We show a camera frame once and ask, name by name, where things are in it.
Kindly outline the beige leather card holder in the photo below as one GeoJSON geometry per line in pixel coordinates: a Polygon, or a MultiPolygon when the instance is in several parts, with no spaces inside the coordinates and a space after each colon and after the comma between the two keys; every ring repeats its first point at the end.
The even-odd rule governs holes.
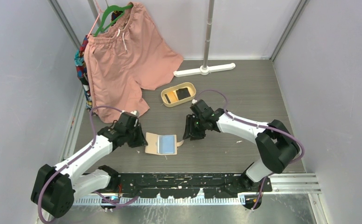
{"type": "Polygon", "coordinates": [[[145,147],[146,154],[154,155],[177,155],[178,147],[182,146],[184,140],[177,141],[176,135],[158,135],[146,133],[148,145],[145,147]]]}

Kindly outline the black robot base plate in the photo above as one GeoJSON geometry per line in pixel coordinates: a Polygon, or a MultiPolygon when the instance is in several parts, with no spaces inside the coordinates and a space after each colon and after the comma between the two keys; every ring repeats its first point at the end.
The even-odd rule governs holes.
{"type": "Polygon", "coordinates": [[[123,197],[195,198],[203,191],[206,199],[235,198],[240,193],[271,192],[269,179],[252,183],[237,173],[121,173],[117,185],[99,193],[120,193],[123,197]]]}

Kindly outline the gold card with black stripe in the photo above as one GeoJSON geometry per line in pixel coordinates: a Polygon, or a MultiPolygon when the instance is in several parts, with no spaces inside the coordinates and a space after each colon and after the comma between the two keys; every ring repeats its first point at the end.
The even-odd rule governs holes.
{"type": "Polygon", "coordinates": [[[166,93],[164,96],[168,104],[172,104],[178,101],[177,95],[173,91],[166,93]]]}

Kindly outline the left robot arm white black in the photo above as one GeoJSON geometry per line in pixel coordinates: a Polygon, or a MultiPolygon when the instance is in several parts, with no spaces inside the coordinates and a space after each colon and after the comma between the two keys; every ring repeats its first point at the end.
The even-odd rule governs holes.
{"type": "Polygon", "coordinates": [[[147,146],[137,111],[123,111],[110,126],[101,128],[81,150],[66,160],[50,166],[43,165],[37,173],[30,200],[39,211],[45,210],[55,218],[64,216],[72,204],[95,191],[109,193],[119,190],[119,173],[107,165],[90,174],[88,168],[98,160],[127,144],[129,147],[147,146]]]}

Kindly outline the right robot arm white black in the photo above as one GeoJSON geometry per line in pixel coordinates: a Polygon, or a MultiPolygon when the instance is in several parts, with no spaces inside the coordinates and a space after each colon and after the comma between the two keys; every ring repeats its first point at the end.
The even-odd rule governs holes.
{"type": "Polygon", "coordinates": [[[213,110],[204,100],[193,100],[192,114],[186,116],[183,139],[201,140],[206,131],[232,134],[254,143],[260,158],[244,172],[243,188],[249,192],[260,186],[270,174],[280,174],[299,155],[301,147],[279,120],[270,123],[245,119],[218,108],[213,110]]]}

